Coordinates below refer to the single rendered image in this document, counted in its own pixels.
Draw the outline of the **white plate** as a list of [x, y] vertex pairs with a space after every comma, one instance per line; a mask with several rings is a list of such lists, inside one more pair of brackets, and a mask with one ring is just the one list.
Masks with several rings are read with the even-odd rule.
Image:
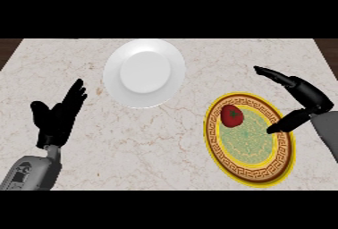
[[184, 80], [181, 52], [168, 41], [140, 38], [127, 42], [106, 60], [103, 83], [107, 94], [129, 108], [166, 102]]

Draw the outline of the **patterned yellow brown plate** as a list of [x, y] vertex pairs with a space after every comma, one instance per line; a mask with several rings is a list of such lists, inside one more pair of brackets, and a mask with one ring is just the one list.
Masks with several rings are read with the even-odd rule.
[[[228, 128], [220, 120], [225, 105], [243, 112], [243, 122]], [[246, 186], [268, 188], [293, 169], [295, 139], [292, 132], [267, 134], [282, 119], [277, 107], [248, 92], [227, 93], [211, 103], [203, 119], [203, 139], [220, 170]]]

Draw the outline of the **red tomato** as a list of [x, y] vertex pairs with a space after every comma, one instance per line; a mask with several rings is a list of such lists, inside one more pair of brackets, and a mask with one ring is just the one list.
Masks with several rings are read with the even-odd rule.
[[243, 122], [243, 112], [233, 105], [225, 105], [220, 110], [220, 120], [225, 127], [233, 128]]

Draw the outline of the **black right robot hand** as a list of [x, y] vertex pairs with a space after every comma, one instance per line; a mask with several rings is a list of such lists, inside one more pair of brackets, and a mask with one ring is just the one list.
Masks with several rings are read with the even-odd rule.
[[279, 83], [290, 93], [293, 99], [304, 106], [293, 110], [268, 128], [267, 134], [289, 132], [299, 127], [311, 115], [320, 115], [332, 110], [333, 103], [324, 93], [296, 76], [286, 76], [268, 68], [255, 66], [256, 74]]

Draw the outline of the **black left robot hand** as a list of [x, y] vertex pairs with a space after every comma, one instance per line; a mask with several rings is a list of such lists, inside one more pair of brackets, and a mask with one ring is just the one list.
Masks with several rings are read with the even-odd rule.
[[82, 79], [76, 79], [62, 102], [53, 108], [41, 101], [31, 102], [32, 122], [38, 128], [37, 148], [48, 145], [62, 147], [66, 144], [85, 98]]

